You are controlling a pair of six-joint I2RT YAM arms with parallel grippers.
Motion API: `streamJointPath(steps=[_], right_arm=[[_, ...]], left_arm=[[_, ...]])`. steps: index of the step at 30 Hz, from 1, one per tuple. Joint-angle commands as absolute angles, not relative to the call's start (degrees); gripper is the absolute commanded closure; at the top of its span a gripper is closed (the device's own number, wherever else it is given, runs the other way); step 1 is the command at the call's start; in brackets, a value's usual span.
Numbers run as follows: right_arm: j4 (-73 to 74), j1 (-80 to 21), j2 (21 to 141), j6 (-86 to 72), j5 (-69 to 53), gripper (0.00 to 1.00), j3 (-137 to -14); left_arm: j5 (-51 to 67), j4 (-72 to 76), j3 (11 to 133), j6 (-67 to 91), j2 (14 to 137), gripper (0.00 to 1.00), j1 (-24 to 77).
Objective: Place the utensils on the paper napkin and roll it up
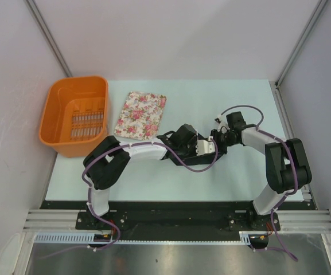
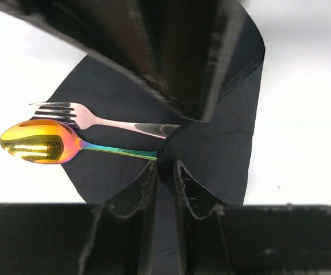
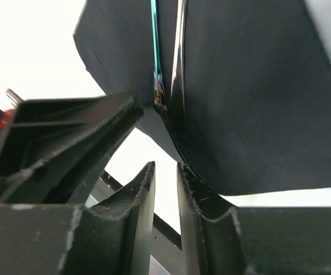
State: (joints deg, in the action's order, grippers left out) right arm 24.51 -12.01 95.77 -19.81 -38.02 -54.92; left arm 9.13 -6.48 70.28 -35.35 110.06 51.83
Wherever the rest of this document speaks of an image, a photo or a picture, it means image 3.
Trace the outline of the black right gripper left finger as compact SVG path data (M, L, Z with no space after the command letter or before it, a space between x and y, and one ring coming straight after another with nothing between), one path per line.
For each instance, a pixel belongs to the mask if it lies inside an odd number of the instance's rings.
M0 204L0 274L147 274L155 164L96 206Z

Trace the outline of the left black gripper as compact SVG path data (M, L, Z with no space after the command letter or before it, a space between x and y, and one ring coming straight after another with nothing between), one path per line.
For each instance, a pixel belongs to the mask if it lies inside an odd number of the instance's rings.
M83 203L143 111L132 93L0 109L0 203Z

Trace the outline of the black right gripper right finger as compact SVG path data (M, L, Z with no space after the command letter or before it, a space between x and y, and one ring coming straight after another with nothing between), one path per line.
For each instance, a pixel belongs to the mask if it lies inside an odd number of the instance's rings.
M177 166L187 274L331 274L331 208L237 207Z

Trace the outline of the iridescent gold spoon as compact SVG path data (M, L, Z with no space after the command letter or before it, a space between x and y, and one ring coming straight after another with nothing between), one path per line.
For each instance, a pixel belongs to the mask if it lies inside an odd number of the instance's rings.
M150 0L151 23L153 31L153 51L154 51L154 104L163 110L167 110L166 96L163 86L160 47L159 47L159 29L158 29L158 12L157 1Z

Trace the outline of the black paper napkin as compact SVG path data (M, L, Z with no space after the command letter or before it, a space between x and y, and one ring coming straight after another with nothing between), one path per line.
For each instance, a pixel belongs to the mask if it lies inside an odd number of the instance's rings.
M150 1L87 1L74 40L107 95L216 193L331 187L331 63L307 1L188 1L184 115L170 109L178 1L157 1L167 110L154 104Z

